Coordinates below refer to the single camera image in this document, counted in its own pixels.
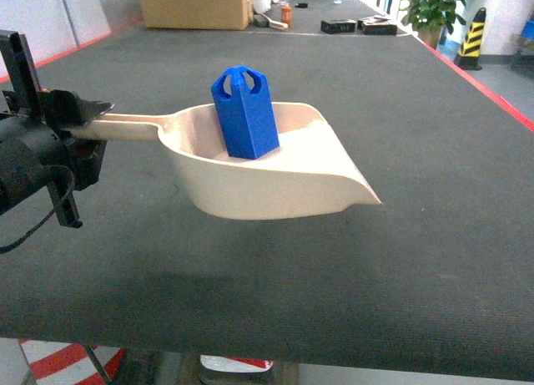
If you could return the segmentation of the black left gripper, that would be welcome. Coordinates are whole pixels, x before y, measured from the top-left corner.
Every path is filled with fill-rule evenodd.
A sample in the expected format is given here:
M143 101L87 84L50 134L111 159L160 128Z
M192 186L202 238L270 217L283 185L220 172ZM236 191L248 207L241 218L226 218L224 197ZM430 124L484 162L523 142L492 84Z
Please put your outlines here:
M1 114L1 212L47 188L62 226L82 223L70 190L98 182L107 141L68 132L92 122L114 104L81 99L67 90L41 87L26 37L1 32L1 55L13 88L3 91Z

